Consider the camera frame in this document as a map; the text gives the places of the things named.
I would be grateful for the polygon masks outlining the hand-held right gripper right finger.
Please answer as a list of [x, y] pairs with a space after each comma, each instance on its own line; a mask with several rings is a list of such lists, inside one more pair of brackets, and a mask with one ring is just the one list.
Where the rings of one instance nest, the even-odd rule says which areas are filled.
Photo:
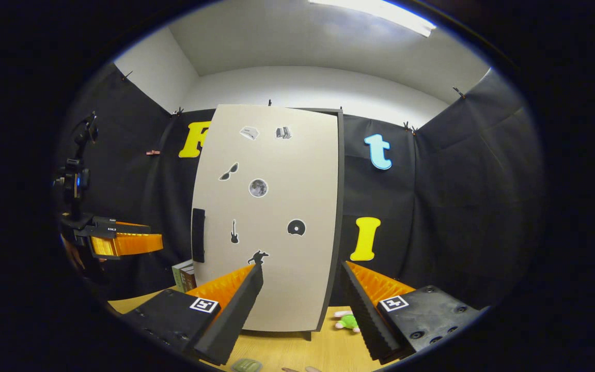
[[414, 289], [350, 261], [341, 281], [370, 357], [394, 362], [432, 351], [484, 314], [434, 285]]

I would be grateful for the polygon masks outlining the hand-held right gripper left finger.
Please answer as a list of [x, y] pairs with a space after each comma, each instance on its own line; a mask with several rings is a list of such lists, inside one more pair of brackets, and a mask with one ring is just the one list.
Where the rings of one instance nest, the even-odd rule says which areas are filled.
[[261, 263], [247, 265], [189, 292], [167, 289], [122, 315], [160, 348], [226, 364], [263, 286]]

